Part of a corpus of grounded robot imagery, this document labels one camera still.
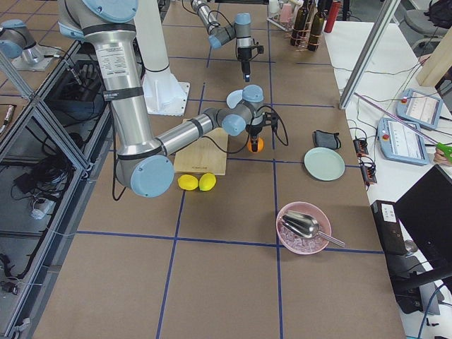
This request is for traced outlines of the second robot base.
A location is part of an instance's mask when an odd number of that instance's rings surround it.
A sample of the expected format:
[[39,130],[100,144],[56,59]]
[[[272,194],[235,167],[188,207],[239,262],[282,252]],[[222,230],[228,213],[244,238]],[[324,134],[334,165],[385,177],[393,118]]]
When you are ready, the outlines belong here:
[[54,58],[54,51],[38,44],[19,19],[1,23],[1,52],[19,71],[45,71]]

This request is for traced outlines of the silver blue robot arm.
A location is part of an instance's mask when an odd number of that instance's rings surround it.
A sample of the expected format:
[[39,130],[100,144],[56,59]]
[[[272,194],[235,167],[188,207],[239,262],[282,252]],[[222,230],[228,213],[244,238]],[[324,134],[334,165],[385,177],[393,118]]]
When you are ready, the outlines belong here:
[[155,1],[60,1],[63,35],[90,43],[96,53],[105,91],[113,107],[121,146],[114,171],[119,182],[146,198],[166,192],[174,178],[169,155],[216,128],[257,146],[264,126],[275,128],[278,117],[263,103],[263,91],[248,84],[233,107],[209,108],[200,115],[154,136],[151,113],[176,112],[188,94],[170,71],[161,17]]
[[214,10],[207,1],[190,1],[194,13],[201,19],[208,33],[208,41],[213,49],[219,49],[228,42],[235,41],[236,59],[241,64],[243,79],[251,80],[250,62],[257,55],[264,52],[263,45],[251,36],[250,13],[238,13],[234,22],[221,26],[215,17]]

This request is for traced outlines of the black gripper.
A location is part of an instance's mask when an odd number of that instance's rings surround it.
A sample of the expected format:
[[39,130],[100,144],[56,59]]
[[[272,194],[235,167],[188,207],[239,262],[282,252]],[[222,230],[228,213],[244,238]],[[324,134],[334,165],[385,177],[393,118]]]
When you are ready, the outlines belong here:
[[250,147],[252,150],[258,150],[258,135],[263,127],[270,126],[273,133],[278,129],[278,114],[275,112],[264,112],[261,116],[253,119],[246,126],[246,131],[250,136]]
[[249,47],[237,48],[237,60],[241,63],[243,79],[245,82],[249,82],[251,79],[251,66],[250,66],[251,60],[253,60],[255,57],[262,53],[263,46],[259,44],[254,44]]

